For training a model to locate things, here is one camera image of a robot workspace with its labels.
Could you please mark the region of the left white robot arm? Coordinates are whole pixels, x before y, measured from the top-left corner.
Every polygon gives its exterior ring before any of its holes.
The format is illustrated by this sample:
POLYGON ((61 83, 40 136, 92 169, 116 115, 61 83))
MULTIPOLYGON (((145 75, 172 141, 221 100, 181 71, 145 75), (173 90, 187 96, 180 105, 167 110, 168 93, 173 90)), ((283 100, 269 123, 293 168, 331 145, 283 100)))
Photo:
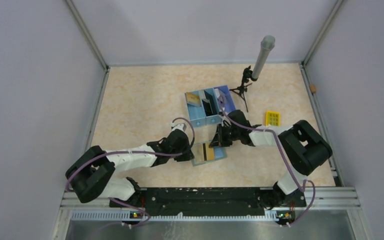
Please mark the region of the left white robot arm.
POLYGON ((66 172, 66 191, 76 194, 81 203, 97 198, 113 198, 134 207, 140 202, 140 187, 130 177, 117 179, 121 172, 136 168, 152 168, 174 159, 186 162, 194 158, 187 128, 192 123, 183 117, 175 118, 168 136, 147 142, 139 147, 123 150, 104 150, 99 145, 90 147, 66 172))

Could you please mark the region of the gold credit card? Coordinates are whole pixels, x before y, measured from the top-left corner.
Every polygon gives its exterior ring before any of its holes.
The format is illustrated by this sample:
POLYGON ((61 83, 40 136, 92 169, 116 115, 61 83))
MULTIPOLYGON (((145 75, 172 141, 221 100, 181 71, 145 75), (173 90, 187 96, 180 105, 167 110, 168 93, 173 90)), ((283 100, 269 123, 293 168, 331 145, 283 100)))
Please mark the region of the gold credit card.
POLYGON ((203 154, 203 145, 202 144, 196 144, 192 147, 192 153, 194 154, 194 162, 195 164, 199 164, 204 159, 203 154))
POLYGON ((213 161, 216 159, 215 150, 210 147, 209 142, 205 142, 202 144, 203 148, 203 161, 213 161))

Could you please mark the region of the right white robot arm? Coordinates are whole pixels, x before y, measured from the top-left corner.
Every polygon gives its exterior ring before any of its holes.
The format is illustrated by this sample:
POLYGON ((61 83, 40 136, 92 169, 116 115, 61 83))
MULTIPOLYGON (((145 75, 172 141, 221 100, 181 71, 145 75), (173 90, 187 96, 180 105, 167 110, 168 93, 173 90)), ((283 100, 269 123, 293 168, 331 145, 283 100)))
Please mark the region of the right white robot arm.
POLYGON ((263 197, 263 206, 270 208, 287 206, 298 197, 305 190, 309 175, 333 155, 331 146, 306 120, 290 127, 251 125, 241 110, 223 115, 209 147, 225 148, 234 141, 250 147, 278 148, 287 170, 263 197))

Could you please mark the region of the green leather card holder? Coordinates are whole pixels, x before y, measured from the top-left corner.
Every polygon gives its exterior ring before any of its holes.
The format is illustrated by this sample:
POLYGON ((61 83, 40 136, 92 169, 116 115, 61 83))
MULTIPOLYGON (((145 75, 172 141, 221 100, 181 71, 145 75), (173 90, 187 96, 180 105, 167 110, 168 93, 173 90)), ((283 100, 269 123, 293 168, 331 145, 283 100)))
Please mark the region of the green leather card holder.
POLYGON ((210 141, 199 142, 192 146, 194 158, 191 160, 194 167, 209 164, 227 158, 224 147, 210 147, 210 141))

